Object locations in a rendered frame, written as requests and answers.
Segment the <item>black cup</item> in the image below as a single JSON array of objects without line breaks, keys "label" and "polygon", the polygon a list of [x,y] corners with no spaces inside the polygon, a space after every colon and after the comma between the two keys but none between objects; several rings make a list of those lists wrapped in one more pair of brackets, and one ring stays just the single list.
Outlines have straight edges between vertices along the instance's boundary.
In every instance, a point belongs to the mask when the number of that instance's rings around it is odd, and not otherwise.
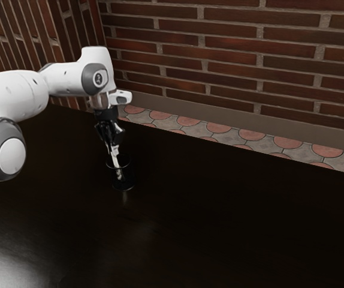
[{"label": "black cup", "polygon": [[135,175],[132,168],[132,159],[127,154],[117,156],[118,166],[114,164],[113,159],[109,156],[106,160],[111,175],[112,187],[119,191],[128,191],[135,185]]}]

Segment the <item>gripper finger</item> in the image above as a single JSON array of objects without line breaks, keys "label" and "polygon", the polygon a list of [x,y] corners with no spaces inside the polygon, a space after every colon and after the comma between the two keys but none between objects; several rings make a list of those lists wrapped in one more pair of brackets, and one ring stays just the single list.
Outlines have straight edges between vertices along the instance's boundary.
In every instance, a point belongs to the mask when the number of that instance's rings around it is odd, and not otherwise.
[{"label": "gripper finger", "polygon": [[119,160],[117,158],[117,156],[119,155],[119,145],[111,145],[109,143],[106,143],[105,145],[108,149],[108,154],[111,157],[117,179],[121,181],[123,179],[123,173],[119,164]]}]

